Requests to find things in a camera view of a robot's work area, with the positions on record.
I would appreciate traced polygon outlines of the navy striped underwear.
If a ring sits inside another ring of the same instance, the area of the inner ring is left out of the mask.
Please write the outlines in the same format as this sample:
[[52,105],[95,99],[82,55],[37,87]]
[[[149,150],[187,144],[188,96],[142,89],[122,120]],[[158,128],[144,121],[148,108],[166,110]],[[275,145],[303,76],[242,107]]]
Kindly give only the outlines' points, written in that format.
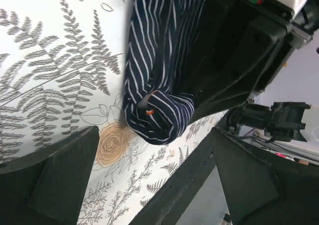
[[207,0],[133,0],[125,64],[123,112],[128,126],[153,145],[186,130],[195,93],[179,93]]

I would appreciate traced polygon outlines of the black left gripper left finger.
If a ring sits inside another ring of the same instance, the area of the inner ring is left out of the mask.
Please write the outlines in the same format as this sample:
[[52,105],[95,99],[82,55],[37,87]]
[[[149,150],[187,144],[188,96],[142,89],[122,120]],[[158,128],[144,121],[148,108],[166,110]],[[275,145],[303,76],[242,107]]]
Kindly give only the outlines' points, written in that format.
[[97,126],[0,165],[2,225],[75,225],[99,144]]

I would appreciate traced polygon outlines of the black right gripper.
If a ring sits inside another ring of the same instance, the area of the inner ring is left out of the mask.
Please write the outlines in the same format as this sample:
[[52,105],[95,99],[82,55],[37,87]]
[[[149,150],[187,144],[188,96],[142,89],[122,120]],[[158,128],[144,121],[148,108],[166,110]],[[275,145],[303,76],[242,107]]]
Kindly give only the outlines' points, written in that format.
[[263,91],[311,41],[314,0],[207,0],[189,65],[192,121],[238,107]]

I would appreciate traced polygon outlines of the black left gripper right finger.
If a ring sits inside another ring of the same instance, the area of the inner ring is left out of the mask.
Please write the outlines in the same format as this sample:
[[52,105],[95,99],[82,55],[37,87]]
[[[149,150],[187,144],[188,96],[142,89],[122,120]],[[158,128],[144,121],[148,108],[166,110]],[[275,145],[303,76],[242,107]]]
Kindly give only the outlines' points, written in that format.
[[317,225],[319,168],[300,164],[211,130],[216,161],[235,225]]

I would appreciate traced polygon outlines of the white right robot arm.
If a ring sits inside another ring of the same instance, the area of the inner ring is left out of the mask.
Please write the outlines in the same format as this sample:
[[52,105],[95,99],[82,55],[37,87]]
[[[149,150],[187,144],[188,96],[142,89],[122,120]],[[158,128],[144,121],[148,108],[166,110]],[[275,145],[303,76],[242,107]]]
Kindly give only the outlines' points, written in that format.
[[319,0],[294,10],[278,0],[207,0],[182,90],[197,93],[192,121],[229,110],[227,125],[269,133],[271,141],[306,140],[306,103],[249,102],[319,27]]

